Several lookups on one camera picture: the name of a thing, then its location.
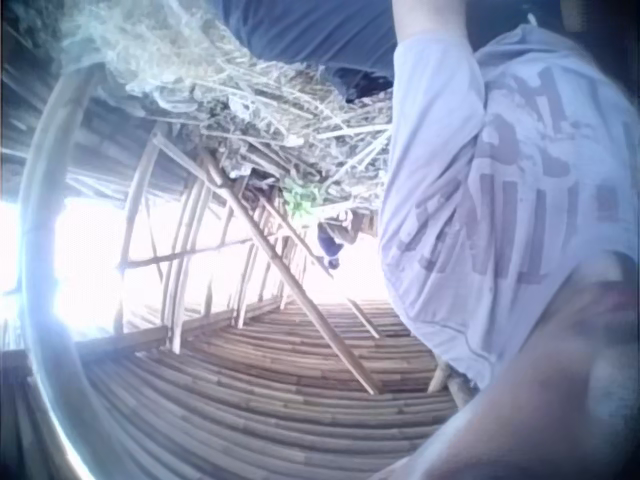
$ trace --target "bamboo wall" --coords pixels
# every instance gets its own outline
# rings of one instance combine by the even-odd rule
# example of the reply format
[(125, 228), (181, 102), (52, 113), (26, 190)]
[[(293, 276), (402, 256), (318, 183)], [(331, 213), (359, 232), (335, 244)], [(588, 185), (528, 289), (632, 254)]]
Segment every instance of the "bamboo wall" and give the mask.
[[(381, 339), (346, 305), (320, 308), (383, 395), (363, 391), (294, 305), (242, 330), (191, 337), (180, 355), (153, 349), (87, 363), (117, 440), (145, 478), (366, 479), (456, 412), (448, 391), (426, 394), (435, 359), (388, 305), (363, 303)], [(28, 382), (5, 382), (2, 405), (2, 438), (18, 439), (13, 449), (0, 445), (5, 471), (68, 478)]]

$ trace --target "thatch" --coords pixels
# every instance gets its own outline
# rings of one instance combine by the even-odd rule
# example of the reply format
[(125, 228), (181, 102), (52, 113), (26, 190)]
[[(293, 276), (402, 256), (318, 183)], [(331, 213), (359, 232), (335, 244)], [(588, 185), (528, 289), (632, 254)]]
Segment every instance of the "thatch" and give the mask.
[(317, 68), (259, 61), (203, 0), (71, 0), (60, 23), (67, 68), (105, 62), (111, 101), (182, 124), (186, 149), (212, 148), (232, 177), (257, 168), (314, 206), (378, 206), (389, 92), (347, 104)]

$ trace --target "bamboo pole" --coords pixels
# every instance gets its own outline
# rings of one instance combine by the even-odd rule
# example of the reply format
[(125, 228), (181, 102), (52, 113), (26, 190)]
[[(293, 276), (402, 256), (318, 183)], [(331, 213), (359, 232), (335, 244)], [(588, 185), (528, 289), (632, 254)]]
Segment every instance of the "bamboo pole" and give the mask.
[[(300, 257), (300, 252), (298, 249), (298, 245), (296, 245), (295, 243), (293, 243), (291, 245), (291, 254), (289, 255), (289, 258), (287, 259), (287, 267), (289, 267), (289, 269), (291, 270), (291, 272), (295, 275), (295, 271), (297, 269), (297, 265), (298, 265), (298, 261), (299, 261), (299, 257)], [(286, 285), (286, 283), (283, 286), (282, 289), (282, 298), (280, 299), (280, 310), (284, 310), (287, 306), (287, 303), (289, 303), (289, 287)]]
[[(247, 182), (249, 181), (249, 175), (243, 177), (241, 180), (237, 181), (234, 185), (233, 189), (238, 198), (242, 198), (242, 193), (244, 189), (247, 187)], [(224, 224), (222, 225), (222, 231), (220, 232), (220, 239), (218, 240), (218, 245), (224, 245), (227, 239), (227, 233), (229, 232), (229, 226), (231, 225), (231, 220), (233, 219), (233, 208), (229, 202), (227, 202), (227, 206), (225, 207), (224, 213)], [(205, 295), (204, 304), (202, 307), (202, 315), (209, 316), (211, 315), (211, 308), (213, 305), (213, 276), (215, 275), (215, 271), (211, 272), (211, 276), (209, 277), (209, 283), (207, 285), (207, 293)]]
[[(198, 241), (198, 235), (200, 234), (200, 227), (202, 226), (202, 221), (204, 220), (204, 215), (207, 212), (207, 207), (209, 202), (211, 201), (211, 195), (213, 192), (204, 187), (200, 200), (196, 207), (196, 215), (195, 215), (195, 223), (193, 228), (190, 229), (189, 232), (189, 248), (194, 249), (196, 243)], [(191, 261), (191, 257), (185, 257), (179, 260), (179, 264), (181, 269), (178, 270), (179, 275), (177, 275), (177, 283), (176, 283), (176, 300), (174, 302), (174, 312), (173, 318), (171, 321), (171, 350), (174, 353), (180, 353), (180, 346), (182, 340), (182, 324), (184, 322), (184, 297), (187, 288), (187, 281), (189, 278), (189, 263)]]
[[(176, 232), (173, 235), (173, 241), (171, 242), (171, 252), (176, 251), (178, 248), (178, 241), (180, 240), (180, 233), (182, 232), (182, 224), (184, 222), (185, 215), (191, 203), (191, 197), (193, 196), (193, 190), (195, 182), (191, 183), (184, 195), (182, 196), (182, 205), (180, 206), (180, 216), (178, 217), (178, 223), (176, 225)], [(167, 314), (167, 303), (169, 301), (169, 290), (171, 287), (171, 275), (173, 274), (173, 262), (170, 262), (167, 266), (167, 271), (164, 275), (164, 282), (162, 283), (162, 307), (160, 308), (160, 319), (163, 325), (169, 325)]]
[[(196, 180), (196, 184), (193, 189), (193, 194), (191, 196), (191, 205), (189, 206), (189, 210), (187, 213), (187, 217), (184, 222), (182, 237), (180, 240), (180, 250), (186, 250), (189, 241), (191, 239), (191, 233), (193, 230), (194, 223), (196, 221), (196, 217), (198, 215), (198, 210), (200, 208), (200, 204), (202, 201), (202, 196), (204, 195), (205, 184), (202, 180)], [(176, 324), (175, 320), (175, 307), (176, 303), (178, 303), (178, 295), (180, 290), (180, 282), (182, 281), (183, 267), (184, 267), (185, 259), (181, 258), (176, 262), (175, 274), (170, 278), (171, 284), (168, 291), (167, 303), (166, 303), (166, 325), (169, 326), (171, 344), (174, 346), (174, 339), (176, 338)]]
[[(158, 247), (156, 245), (156, 239), (153, 235), (153, 225), (151, 223), (151, 206), (149, 205), (149, 196), (144, 196), (144, 210), (147, 213), (147, 223), (149, 224), (149, 240), (151, 241), (151, 253), (155, 258), (158, 258)], [(160, 262), (156, 263), (156, 270), (158, 272), (158, 279), (160, 280), (160, 285), (162, 285), (162, 267), (160, 266)]]
[[(280, 237), (282, 237), (282, 235), (283, 233), (273, 234), (273, 235), (269, 235), (267, 238), (269, 240), (278, 240)], [(142, 260), (129, 260), (123, 265), (123, 268), (126, 268), (127, 270), (135, 270), (137, 268), (148, 267), (150, 265), (158, 265), (160, 263), (172, 262), (174, 260), (193, 257), (196, 255), (201, 255), (203, 253), (220, 252), (222, 250), (226, 250), (227, 248), (246, 245), (248, 243), (253, 243), (253, 242), (254, 242), (253, 238), (242, 238), (240, 240), (234, 240), (232, 242), (216, 245), (215, 247), (195, 248), (193, 250), (185, 250), (184, 252), (169, 253), (167, 255), (158, 255), (155, 257), (145, 258)]]
[(198, 177), (198, 179), (212, 191), (215, 192), (218, 190), (217, 185), (213, 184), (209, 180), (207, 173), (202, 169), (202, 167), (182, 153), (178, 147), (171, 143), (171, 141), (162, 134), (162, 132), (154, 132), (154, 134), (151, 135), (151, 138), (167, 155), (187, 169), (189, 173)]
[(114, 440), (104, 409), (83, 373), (68, 329), (54, 315), (56, 218), (75, 133), (98, 69), (63, 75), (38, 123), (20, 192), (23, 312), (20, 321), (38, 390), (69, 453), (92, 478), (140, 478)]
[[(265, 210), (264, 206), (258, 206), (258, 214), (256, 215), (258, 219), (258, 225), (260, 229), (264, 232), (265, 227), (267, 226), (269, 220), (269, 213)], [(249, 252), (247, 253), (247, 264), (245, 265), (245, 270), (242, 274), (242, 279), (240, 281), (240, 293), (238, 296), (238, 304), (236, 308), (236, 325), (238, 328), (244, 327), (244, 320), (247, 314), (247, 289), (249, 288), (249, 284), (251, 283), (251, 277), (253, 276), (253, 271), (256, 267), (256, 260), (258, 259), (258, 249), (255, 244), (249, 246)]]
[(367, 371), (362, 362), (355, 356), (351, 349), (347, 346), (345, 341), (336, 333), (329, 321), (324, 317), (317, 305), (309, 298), (304, 291), (300, 283), (292, 275), (291, 270), (282, 261), (282, 258), (278, 256), (273, 245), (267, 240), (260, 226), (253, 219), (251, 214), (247, 211), (240, 199), (233, 193), (229, 181), (226, 175), (222, 172), (220, 167), (216, 164), (215, 160), (209, 155), (208, 152), (202, 151), (203, 157), (207, 160), (207, 167), (213, 179), (220, 186), (220, 194), (223, 195), (228, 202), (230, 202), (235, 212), (245, 221), (251, 230), (252, 235), (256, 240), (256, 243), (267, 254), (270, 262), (274, 267), (278, 269), (280, 275), (282, 275), (284, 281), (287, 283), (291, 292), (296, 297), (301, 307), (305, 310), (311, 321), (314, 323), (320, 334), (329, 343), (333, 351), (340, 357), (345, 363), (347, 368), (353, 373), (358, 381), (365, 387), (370, 394), (376, 394), (380, 392), (380, 385), (376, 379)]
[[(156, 126), (149, 137), (149, 141), (147, 142), (147, 146), (142, 153), (142, 157), (140, 157), (140, 163), (138, 163), (138, 168), (136, 169), (133, 181), (131, 182), (131, 189), (129, 190), (127, 203), (124, 207), (127, 223), (124, 230), (122, 248), (120, 250), (120, 264), (129, 260), (129, 249), (131, 248), (131, 239), (133, 238), (133, 229), (135, 227), (136, 217), (140, 210), (140, 202), (142, 202), (144, 191), (146, 190), (147, 185), (149, 184), (149, 179), (151, 178), (151, 171), (153, 170), (153, 166), (158, 158), (158, 153), (160, 152), (160, 148), (153, 140), (156, 134), (162, 133), (162, 130), (163, 125), (156, 123)], [(119, 271), (120, 278), (123, 281), (124, 272), (125, 271), (122, 268)], [(124, 302), (122, 299), (120, 299), (116, 316), (113, 321), (113, 330), (117, 335), (122, 335), (124, 333)]]
[(360, 305), (358, 305), (354, 300), (352, 300), (351, 298), (349, 298), (344, 290), (337, 284), (335, 283), (335, 277), (333, 276), (333, 274), (329, 271), (329, 269), (318, 260), (318, 258), (313, 254), (313, 251), (311, 250), (311, 248), (309, 247), (309, 244), (307, 242), (304, 241), (304, 239), (298, 234), (298, 232), (296, 232), (296, 230), (293, 228), (293, 226), (289, 223), (289, 221), (276, 209), (273, 207), (273, 205), (271, 205), (267, 199), (265, 199), (264, 197), (260, 196), (260, 201), (265, 205), (265, 207), (267, 208), (267, 210), (269, 211), (269, 213), (271, 213), (271, 215), (274, 216), (274, 218), (276, 218), (281, 225), (287, 230), (287, 232), (289, 233), (289, 235), (293, 238), (293, 240), (300, 246), (300, 248), (302, 248), (306, 254), (308, 255), (308, 257), (311, 259), (311, 261), (317, 265), (320, 270), (322, 270), (325, 275), (327, 277), (329, 277), (331, 279), (331, 283), (332, 285), (335, 287), (335, 290), (337, 293), (339, 293), (340, 295), (343, 296), (343, 298), (345, 299), (345, 301), (349, 304), (349, 306), (351, 307), (351, 309), (354, 311), (354, 313), (357, 315), (357, 317), (360, 319), (360, 321), (363, 323), (363, 325), (365, 327), (367, 327), (367, 330), (369, 330), (369, 332), (371, 332), (371, 334), (375, 337), (375, 338), (380, 338), (380, 332), (378, 331), (378, 329), (375, 327), (375, 325), (371, 322), (371, 320), (369, 319), (369, 317), (367, 317), (366, 313), (364, 313), (364, 310), (362, 310), (362, 308), (360, 308)]

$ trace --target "bamboo hut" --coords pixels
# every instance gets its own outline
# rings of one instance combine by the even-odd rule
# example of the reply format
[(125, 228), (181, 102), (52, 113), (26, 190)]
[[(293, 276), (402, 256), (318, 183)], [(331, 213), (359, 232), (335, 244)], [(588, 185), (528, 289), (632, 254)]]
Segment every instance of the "bamboo hut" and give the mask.
[[(264, 175), (232, 180), (171, 124), (96, 98), (100, 68), (58, 78), (9, 24), (3, 40), (2, 196), (20, 206), (23, 307), (0, 342), (3, 478), (367, 479), (469, 400), (387, 303), (314, 302), (306, 269), (331, 274)], [(54, 226), (73, 196), (124, 211), (118, 273), (148, 269), (159, 292), (82, 334), (52, 310)], [(156, 200), (180, 205), (168, 250), (149, 229), (147, 257), (131, 258)], [(218, 235), (202, 247), (207, 221)], [(204, 254), (237, 261), (214, 263), (194, 302)]]

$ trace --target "bamboo frame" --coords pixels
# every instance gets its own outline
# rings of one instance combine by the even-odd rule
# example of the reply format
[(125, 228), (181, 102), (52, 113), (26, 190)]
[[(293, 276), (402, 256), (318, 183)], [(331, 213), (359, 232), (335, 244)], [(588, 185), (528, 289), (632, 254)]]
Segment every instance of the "bamboo frame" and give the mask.
[(289, 221), (277, 209), (275, 209), (273, 207), (273, 205), (271, 205), (264, 197), (261, 196), (260, 197), (260, 201), (265, 205), (267, 210), (269, 210), (269, 213), (271, 213), (271, 215), (273, 215), (274, 218), (276, 218), (280, 222), (280, 224), (287, 230), (289, 235), (300, 246), (300, 248), (302, 248), (304, 250), (304, 252), (307, 254), (309, 259), (311, 259), (311, 261), (316, 266), (318, 266), (320, 268), (320, 270), (322, 270), (324, 272), (324, 274), (327, 277), (329, 277), (329, 279), (331, 279), (331, 283), (335, 287), (336, 292), (339, 293), (344, 298), (344, 300), (347, 302), (349, 307), (351, 307), (351, 309), (357, 315), (358, 319), (360, 319), (360, 321), (364, 324), (364, 326), (367, 327), (367, 330), (369, 330), (371, 332), (371, 335), (373, 335), (375, 338), (380, 338), (380, 336), (381, 336), (380, 332), (378, 331), (376, 326), (371, 322), (369, 317), (367, 317), (367, 314), (364, 312), (364, 310), (362, 310), (362, 308), (360, 308), (360, 306), (354, 300), (349, 298), (345, 294), (343, 289), (340, 288), (335, 283), (335, 277), (333, 276), (333, 274), (329, 271), (329, 269), (323, 263), (321, 263), (316, 258), (316, 256), (313, 254), (313, 251), (309, 247), (309, 244), (304, 241), (304, 239), (298, 234), (298, 232), (296, 232), (296, 230), (289, 223)]
[[(149, 180), (151, 179), (151, 172), (153, 170), (153, 166), (156, 163), (158, 158), (158, 153), (160, 153), (160, 148), (153, 141), (154, 136), (156, 134), (161, 134), (164, 126), (160, 123), (157, 123), (151, 132), (151, 136), (149, 137), (149, 141), (147, 142), (147, 146), (142, 153), (142, 157), (140, 158), (140, 163), (138, 164), (138, 168), (136, 169), (136, 173), (133, 176), (133, 180), (131, 182), (131, 189), (129, 190), (129, 195), (127, 196), (127, 203), (125, 205), (125, 216), (126, 216), (126, 226), (124, 230), (124, 239), (122, 240), (122, 248), (120, 250), (120, 264), (125, 263), (129, 260), (129, 249), (131, 248), (131, 239), (133, 238), (133, 229), (135, 227), (136, 218), (138, 216), (138, 211), (140, 210), (140, 203), (144, 198), (144, 192), (149, 184)], [(124, 280), (124, 269), (120, 269), (120, 277)], [(121, 299), (118, 304), (118, 309), (116, 311), (116, 316), (113, 320), (113, 331), (117, 335), (122, 335), (124, 333), (124, 302)]]
[(358, 357), (356, 357), (351, 349), (349, 349), (344, 340), (336, 333), (336, 331), (324, 317), (320, 309), (318, 309), (316, 304), (313, 302), (313, 300), (311, 300), (311, 298), (309, 298), (297, 279), (292, 275), (291, 270), (289, 270), (289, 268), (284, 264), (282, 258), (276, 253), (275, 249), (273, 248), (273, 245), (271, 245), (269, 240), (267, 240), (267, 238), (260, 230), (260, 226), (256, 223), (251, 214), (249, 214), (240, 199), (235, 195), (231, 186), (229, 185), (229, 181), (227, 180), (226, 175), (216, 164), (215, 160), (204, 150), (202, 150), (201, 154), (207, 161), (209, 173), (219, 185), (221, 195), (223, 195), (227, 199), (227, 201), (230, 202), (232, 208), (240, 216), (240, 218), (247, 222), (252, 235), (254, 235), (256, 243), (267, 254), (269, 261), (271, 261), (273, 265), (278, 269), (284, 281), (291, 289), (296, 300), (304, 308), (305, 312), (307, 313), (307, 315), (309, 315), (311, 321), (316, 325), (321, 335), (329, 343), (338, 357), (340, 357), (340, 359), (345, 363), (347, 368), (349, 368), (349, 370), (365, 387), (365, 389), (370, 394), (379, 393), (380, 385), (378, 384), (378, 382), (365, 369), (362, 362), (360, 362)]

